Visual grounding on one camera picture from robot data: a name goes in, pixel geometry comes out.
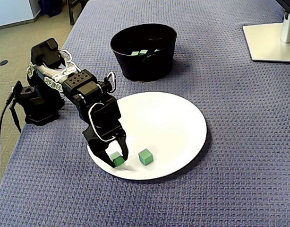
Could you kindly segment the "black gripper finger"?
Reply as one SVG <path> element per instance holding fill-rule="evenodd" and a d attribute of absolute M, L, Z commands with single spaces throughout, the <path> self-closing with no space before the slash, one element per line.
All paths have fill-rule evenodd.
<path fill-rule="evenodd" d="M 103 142 L 100 139 L 91 139 L 88 142 L 91 152 L 98 157 L 100 160 L 105 162 L 111 167 L 116 167 L 114 162 L 110 159 L 109 155 L 106 153 L 106 149 L 109 146 L 109 142 Z"/>
<path fill-rule="evenodd" d="M 128 147 L 127 147 L 127 144 L 126 144 L 126 134 L 117 134 L 116 135 L 116 140 L 121 148 L 121 151 L 122 151 L 122 157 L 124 160 L 127 160 L 128 159 Z"/>

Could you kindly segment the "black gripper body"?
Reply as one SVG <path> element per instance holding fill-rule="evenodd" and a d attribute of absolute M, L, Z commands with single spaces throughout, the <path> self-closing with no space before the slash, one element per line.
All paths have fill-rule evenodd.
<path fill-rule="evenodd" d="M 125 131 L 119 119 L 121 113 L 113 96 L 103 96 L 92 104 L 80 102 L 80 117 L 89 124 L 83 135 L 90 147 L 107 147 L 116 140 L 125 145 Z"/>

